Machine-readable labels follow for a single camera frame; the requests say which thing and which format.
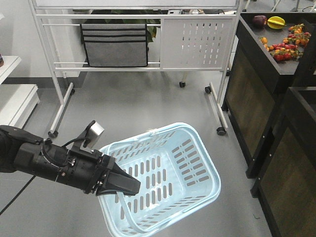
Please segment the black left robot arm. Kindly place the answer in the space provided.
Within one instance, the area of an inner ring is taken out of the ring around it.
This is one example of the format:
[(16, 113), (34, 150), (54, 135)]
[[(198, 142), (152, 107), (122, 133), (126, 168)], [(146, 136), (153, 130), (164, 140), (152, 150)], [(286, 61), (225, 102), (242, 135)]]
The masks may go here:
[(9, 125), (0, 127), (0, 170), (3, 173), (21, 171), (55, 181), (97, 196), (122, 192), (127, 196), (139, 193), (140, 181), (125, 173), (115, 158), (92, 147), (103, 132), (92, 121), (70, 144), (57, 146), (25, 130)]

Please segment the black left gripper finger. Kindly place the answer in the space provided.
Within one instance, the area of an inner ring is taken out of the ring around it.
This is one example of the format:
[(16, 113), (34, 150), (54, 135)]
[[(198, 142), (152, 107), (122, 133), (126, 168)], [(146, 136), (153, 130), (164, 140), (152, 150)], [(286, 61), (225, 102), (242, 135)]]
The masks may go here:
[(140, 191), (141, 182), (126, 173), (119, 166), (106, 170), (101, 176), (102, 185), (99, 185), (96, 196), (116, 194), (121, 192), (126, 196), (135, 196)]

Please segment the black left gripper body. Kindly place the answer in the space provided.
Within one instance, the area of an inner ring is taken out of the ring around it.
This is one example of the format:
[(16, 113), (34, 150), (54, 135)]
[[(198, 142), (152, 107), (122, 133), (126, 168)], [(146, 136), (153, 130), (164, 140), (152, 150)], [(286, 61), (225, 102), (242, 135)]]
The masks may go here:
[(67, 152), (68, 164), (61, 169), (56, 182), (82, 190), (85, 194), (114, 194), (106, 190), (106, 183), (115, 166), (115, 158), (96, 150)]

